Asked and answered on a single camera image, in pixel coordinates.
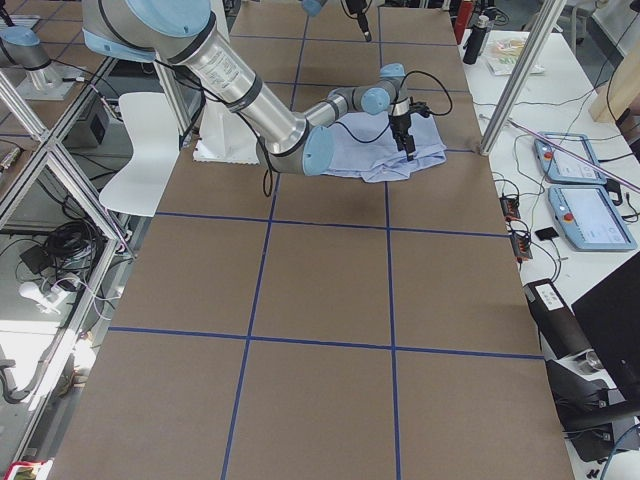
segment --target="light blue cloth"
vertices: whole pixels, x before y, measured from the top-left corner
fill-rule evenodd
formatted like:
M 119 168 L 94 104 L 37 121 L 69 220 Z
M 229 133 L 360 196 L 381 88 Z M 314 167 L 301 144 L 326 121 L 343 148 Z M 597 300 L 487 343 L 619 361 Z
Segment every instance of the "light blue cloth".
M 340 119 L 349 130 L 362 140 L 375 138 L 389 122 L 386 112 L 378 115 L 349 113 Z M 442 143 L 433 117 L 411 116 L 409 133 L 416 144 L 413 160 L 407 161 L 405 152 L 398 152 L 396 142 L 387 131 L 375 142 L 362 144 L 349 136 L 340 125 L 332 125 L 335 153 L 325 175 L 362 178 L 375 183 L 406 180 L 413 172 L 444 163 L 446 160 Z

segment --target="gray floor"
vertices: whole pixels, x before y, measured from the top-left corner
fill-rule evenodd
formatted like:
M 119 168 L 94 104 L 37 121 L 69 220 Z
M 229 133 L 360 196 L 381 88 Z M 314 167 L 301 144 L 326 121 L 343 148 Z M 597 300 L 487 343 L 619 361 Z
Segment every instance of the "gray floor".
M 497 27 L 500 30 L 520 30 L 539 9 L 539 4 L 536 0 L 496 0 L 496 6 L 509 16 L 509 23 L 507 25 Z M 561 28 L 565 29 L 563 35 L 567 42 L 569 42 L 569 22 L 561 18 L 558 23 Z M 604 34 L 598 32 L 598 27 L 595 22 L 592 21 L 590 23 L 588 30 L 589 34 L 582 44 L 578 45 L 576 56 L 589 77 L 589 80 L 591 80 L 591 83 L 602 83 L 607 80 L 613 72 L 614 66 L 607 60 L 607 56 L 611 53 L 613 45 L 611 45 L 608 39 L 601 38 L 604 37 Z M 604 48 L 604 52 L 599 46 L 599 43 L 596 42 L 596 38 L 600 40 L 600 44 L 604 43 L 602 47 Z M 616 55 L 612 55 L 612 57 L 614 57 L 612 61 L 617 61 L 617 58 L 615 58 Z

